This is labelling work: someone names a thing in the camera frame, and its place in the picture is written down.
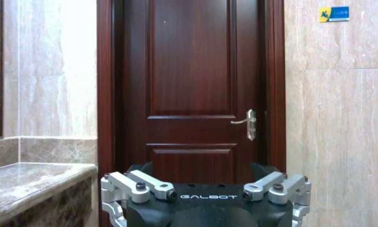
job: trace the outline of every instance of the door frame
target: door frame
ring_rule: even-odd
[[[268,164],[283,172],[287,170],[285,132],[285,54],[284,54],[284,0],[260,0],[260,40],[264,43],[261,71],[267,84],[267,149]],[[116,166],[116,75],[121,75],[115,64],[119,44],[115,37],[123,29],[123,0],[97,0],[97,155],[99,182]],[[101,190],[99,190],[100,226],[109,226],[108,214],[101,212]]]

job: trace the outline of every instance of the lever handle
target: lever handle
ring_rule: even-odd
[[[248,122],[248,121],[249,121],[249,119],[247,118],[247,119],[244,119],[244,120],[241,120],[241,121],[239,121],[239,122],[232,121],[231,123],[232,123],[232,124],[243,124],[243,123],[245,123],[245,122]]]
[[[247,112],[247,118],[239,122],[235,122],[232,121],[231,123],[232,124],[243,124],[243,123],[248,123],[248,132],[247,132],[247,135],[248,135],[248,139],[251,141],[255,140],[255,137],[256,137],[256,127],[257,127],[257,114],[255,112],[255,110],[248,110]]]

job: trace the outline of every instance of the dark brown door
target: dark brown door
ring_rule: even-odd
[[[233,125],[259,102],[257,0],[125,0],[117,165],[171,182],[253,181],[259,135]]]

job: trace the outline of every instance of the screw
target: screw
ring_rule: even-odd
[[[245,201],[251,201],[252,195],[249,194],[249,192],[243,193],[243,198],[244,198]]]
[[[283,192],[284,191],[284,185],[281,183],[276,183],[273,185],[273,189],[279,192]]]
[[[145,183],[137,182],[137,184],[136,184],[136,189],[137,189],[139,191],[145,190]]]
[[[168,200],[169,202],[173,202],[176,199],[177,199],[177,192],[173,191],[173,190],[171,190],[171,191],[168,192],[168,194],[167,194],[167,200]]]

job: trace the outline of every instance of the wall sign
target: wall sign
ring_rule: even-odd
[[[349,7],[325,7],[320,9],[321,23],[349,21],[349,16]]]

